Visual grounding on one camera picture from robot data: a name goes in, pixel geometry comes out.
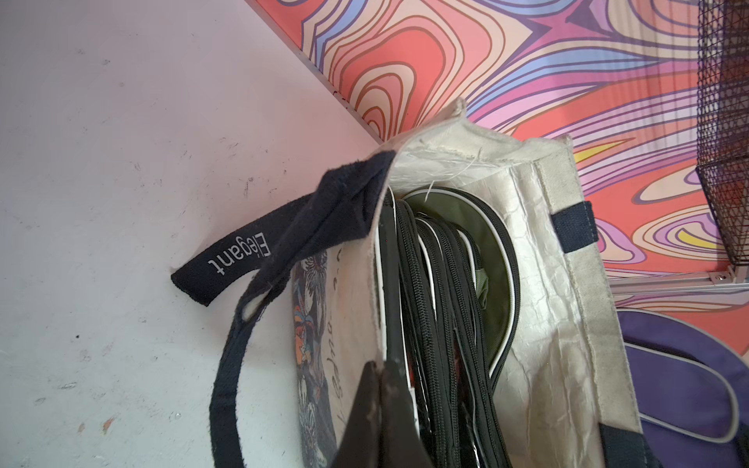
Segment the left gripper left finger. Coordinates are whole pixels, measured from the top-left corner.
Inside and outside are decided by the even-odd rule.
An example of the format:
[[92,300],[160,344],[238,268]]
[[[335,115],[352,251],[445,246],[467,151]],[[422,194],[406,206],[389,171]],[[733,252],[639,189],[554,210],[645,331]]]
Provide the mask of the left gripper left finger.
[[376,468],[380,466],[380,370],[368,362],[361,374],[349,419],[337,450],[333,468]]

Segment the olive green paddle case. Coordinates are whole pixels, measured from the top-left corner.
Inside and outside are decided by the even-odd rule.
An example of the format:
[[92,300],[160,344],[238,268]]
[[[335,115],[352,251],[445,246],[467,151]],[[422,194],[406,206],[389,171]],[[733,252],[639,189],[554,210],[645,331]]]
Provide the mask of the olive green paddle case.
[[496,388],[520,320],[520,268],[509,231],[494,208],[465,190],[423,188],[404,200],[418,213],[457,225],[473,241],[481,259],[475,270],[487,277],[480,298],[490,378]]

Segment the purple paddle case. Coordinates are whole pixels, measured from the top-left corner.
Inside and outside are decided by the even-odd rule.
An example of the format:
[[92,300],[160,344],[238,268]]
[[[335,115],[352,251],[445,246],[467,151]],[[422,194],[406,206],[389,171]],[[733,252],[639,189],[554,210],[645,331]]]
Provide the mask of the purple paddle case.
[[618,320],[645,439],[660,466],[747,466],[743,359],[679,319],[622,308]]

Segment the beige canvas tote bag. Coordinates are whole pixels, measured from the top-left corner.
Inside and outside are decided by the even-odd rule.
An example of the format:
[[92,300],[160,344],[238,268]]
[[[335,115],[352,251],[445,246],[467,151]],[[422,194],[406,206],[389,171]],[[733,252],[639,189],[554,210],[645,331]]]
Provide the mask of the beige canvas tote bag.
[[173,274],[203,305],[251,276],[210,401],[216,466],[252,463],[238,428],[240,374],[259,320],[289,294],[302,456],[308,467],[332,467],[364,366],[375,362],[382,373],[391,361],[376,265],[384,199],[435,187],[487,202],[517,255],[520,320],[493,394],[506,467],[657,466],[571,139],[522,141],[487,130],[468,120],[461,100],[365,159],[327,171],[314,192],[226,235]]

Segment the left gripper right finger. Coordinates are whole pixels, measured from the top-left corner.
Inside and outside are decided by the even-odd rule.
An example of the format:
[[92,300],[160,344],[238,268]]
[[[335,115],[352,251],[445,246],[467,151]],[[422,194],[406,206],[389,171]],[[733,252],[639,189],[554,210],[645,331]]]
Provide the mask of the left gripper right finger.
[[405,376],[391,361],[383,363],[380,374],[380,405],[380,467],[432,467],[414,421]]

